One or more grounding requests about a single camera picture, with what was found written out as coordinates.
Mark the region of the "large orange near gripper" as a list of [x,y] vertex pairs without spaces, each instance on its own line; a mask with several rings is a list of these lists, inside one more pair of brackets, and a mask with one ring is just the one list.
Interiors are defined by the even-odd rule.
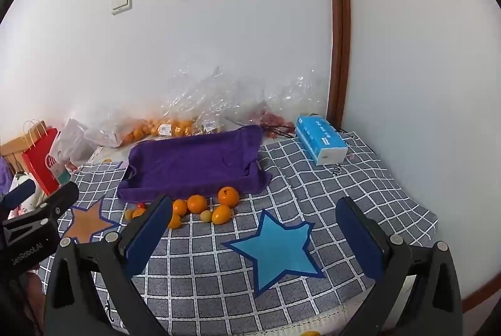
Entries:
[[134,209],[134,211],[132,213],[132,217],[133,218],[140,217],[141,215],[143,215],[145,213],[145,211],[146,211],[145,208]]

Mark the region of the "white light switch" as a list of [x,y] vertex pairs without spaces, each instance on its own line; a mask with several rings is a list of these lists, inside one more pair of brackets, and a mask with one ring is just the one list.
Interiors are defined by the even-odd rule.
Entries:
[[132,0],[111,0],[111,13],[113,15],[125,12],[132,8]]

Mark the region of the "clear bag of oranges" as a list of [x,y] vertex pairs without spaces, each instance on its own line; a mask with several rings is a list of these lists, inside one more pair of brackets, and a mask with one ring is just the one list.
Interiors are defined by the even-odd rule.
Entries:
[[120,148],[149,138],[192,137],[222,130],[211,113],[189,116],[187,113],[168,113],[161,117],[139,119],[109,115],[100,124],[89,127],[84,137],[106,148]]

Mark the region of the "brown wooden door frame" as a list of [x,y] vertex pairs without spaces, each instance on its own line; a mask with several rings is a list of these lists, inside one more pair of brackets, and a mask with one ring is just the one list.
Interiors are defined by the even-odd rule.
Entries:
[[340,128],[349,74],[352,14],[351,0],[332,0],[332,54],[327,120]]

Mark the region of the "blue tissue box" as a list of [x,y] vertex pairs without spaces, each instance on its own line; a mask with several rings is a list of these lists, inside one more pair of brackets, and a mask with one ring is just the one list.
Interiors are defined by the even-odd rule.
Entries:
[[300,116],[296,136],[317,166],[339,165],[347,154],[347,145],[337,130],[319,115]]

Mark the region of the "small yellow-green fruit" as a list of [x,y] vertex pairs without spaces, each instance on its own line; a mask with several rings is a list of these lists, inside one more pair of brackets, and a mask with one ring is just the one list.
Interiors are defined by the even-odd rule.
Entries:
[[209,210],[209,209],[204,210],[203,212],[201,212],[199,214],[199,218],[201,221],[203,221],[205,223],[210,223],[211,218],[212,218],[211,210]]

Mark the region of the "red paper shopping bag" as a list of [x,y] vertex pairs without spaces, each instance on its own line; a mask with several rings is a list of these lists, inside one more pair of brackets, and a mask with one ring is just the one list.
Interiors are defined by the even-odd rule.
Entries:
[[59,183],[47,166],[46,157],[49,155],[58,130],[47,126],[44,121],[32,121],[31,124],[33,126],[25,133],[28,147],[23,152],[22,159],[39,187],[46,195],[50,195],[58,189]]

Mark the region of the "purple towel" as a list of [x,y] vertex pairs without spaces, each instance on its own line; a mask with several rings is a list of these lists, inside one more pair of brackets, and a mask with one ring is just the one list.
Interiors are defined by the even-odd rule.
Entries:
[[146,141],[134,147],[117,197],[128,203],[199,194],[216,196],[225,186],[258,194],[272,175],[259,166],[263,136],[258,125],[193,137]]

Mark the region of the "small orange behind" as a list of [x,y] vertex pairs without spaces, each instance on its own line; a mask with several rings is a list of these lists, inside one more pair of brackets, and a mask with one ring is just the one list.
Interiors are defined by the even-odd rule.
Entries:
[[187,203],[185,200],[176,199],[173,202],[173,214],[178,215],[180,217],[184,217],[188,212]]

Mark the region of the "oval orange kumquat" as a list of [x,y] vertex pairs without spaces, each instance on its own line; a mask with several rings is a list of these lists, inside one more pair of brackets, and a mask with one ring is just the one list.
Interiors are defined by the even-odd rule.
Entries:
[[225,204],[221,204],[217,206],[212,211],[211,222],[214,225],[223,225],[230,221],[233,216],[233,210],[226,206]]

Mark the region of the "small orange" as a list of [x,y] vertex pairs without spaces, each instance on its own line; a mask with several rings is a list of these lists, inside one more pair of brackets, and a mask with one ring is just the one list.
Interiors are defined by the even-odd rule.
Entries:
[[182,223],[183,222],[181,216],[173,213],[167,227],[171,230],[176,230],[181,227]]
[[178,215],[180,217],[184,217],[188,212],[187,203],[185,200],[176,199],[173,202],[173,214]]

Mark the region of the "clear crumpled plastic bag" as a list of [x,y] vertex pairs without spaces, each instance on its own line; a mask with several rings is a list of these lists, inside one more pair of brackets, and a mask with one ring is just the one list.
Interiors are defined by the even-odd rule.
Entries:
[[231,131],[245,125],[237,125],[258,109],[267,109],[286,121],[296,121],[300,115],[323,113],[326,110],[329,80],[309,70],[291,77],[286,73],[278,76],[238,76],[215,68],[207,76],[195,76],[181,71],[170,79],[171,90],[161,103],[161,115],[187,113],[197,116],[213,114],[223,131]]

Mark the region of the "red dates on branch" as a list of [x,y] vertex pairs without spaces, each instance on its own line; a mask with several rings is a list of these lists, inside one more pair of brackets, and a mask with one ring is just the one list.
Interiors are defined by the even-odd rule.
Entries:
[[258,109],[251,112],[246,118],[239,119],[237,125],[258,125],[267,138],[291,138],[296,135],[296,126],[292,121],[286,121],[267,109]]

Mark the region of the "white plastic bag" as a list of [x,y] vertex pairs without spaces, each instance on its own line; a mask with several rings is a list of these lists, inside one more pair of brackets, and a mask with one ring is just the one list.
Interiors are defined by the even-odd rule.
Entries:
[[69,119],[58,132],[49,155],[70,171],[87,163],[98,147],[85,137],[87,129],[87,126],[76,119]]

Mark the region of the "small orange front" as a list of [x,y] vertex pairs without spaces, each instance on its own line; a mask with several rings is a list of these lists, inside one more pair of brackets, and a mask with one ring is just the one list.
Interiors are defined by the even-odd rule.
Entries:
[[182,223],[183,222],[181,216],[173,213],[167,227],[171,230],[176,230],[181,227]]

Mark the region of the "large orange with stem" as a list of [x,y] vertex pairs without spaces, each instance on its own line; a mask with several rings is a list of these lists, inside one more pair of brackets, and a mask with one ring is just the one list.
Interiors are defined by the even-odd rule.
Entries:
[[225,186],[219,190],[217,199],[221,205],[228,206],[229,208],[234,208],[240,202],[240,194],[235,188],[231,186]]

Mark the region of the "round orange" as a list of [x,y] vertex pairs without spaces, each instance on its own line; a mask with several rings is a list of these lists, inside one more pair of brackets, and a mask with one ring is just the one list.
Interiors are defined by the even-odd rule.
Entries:
[[187,208],[192,214],[201,214],[208,209],[207,199],[199,194],[192,195],[187,199]]

